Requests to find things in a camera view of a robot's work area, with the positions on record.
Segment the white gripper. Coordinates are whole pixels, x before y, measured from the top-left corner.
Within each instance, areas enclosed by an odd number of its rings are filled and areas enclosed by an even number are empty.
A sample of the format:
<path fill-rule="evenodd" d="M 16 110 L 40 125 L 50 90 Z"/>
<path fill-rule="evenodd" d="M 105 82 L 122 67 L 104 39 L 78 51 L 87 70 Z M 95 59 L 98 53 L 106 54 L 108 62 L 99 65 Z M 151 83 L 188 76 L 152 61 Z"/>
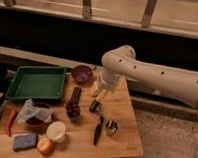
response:
<path fill-rule="evenodd" d="M 119 80 L 120 80 L 119 74 L 111 73 L 107 70 L 103 70 L 99 73 L 99 77 L 97 79 L 97 82 L 93 82 L 91 87 L 91 92 L 93 96 L 97 96 L 96 100 L 100 101 L 104 97 L 106 97 L 108 90 L 113 89 L 115 86 L 117 86 Z"/>

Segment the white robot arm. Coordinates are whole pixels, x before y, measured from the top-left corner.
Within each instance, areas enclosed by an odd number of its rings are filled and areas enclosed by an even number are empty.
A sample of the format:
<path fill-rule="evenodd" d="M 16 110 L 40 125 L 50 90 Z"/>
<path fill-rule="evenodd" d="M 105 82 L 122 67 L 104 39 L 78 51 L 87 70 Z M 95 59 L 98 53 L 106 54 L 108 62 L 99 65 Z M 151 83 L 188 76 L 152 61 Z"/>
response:
<path fill-rule="evenodd" d="M 198 73 L 136 60 L 135 50 L 124 45 L 106 52 L 101 60 L 99 89 L 110 90 L 121 76 L 129 76 L 198 110 Z"/>

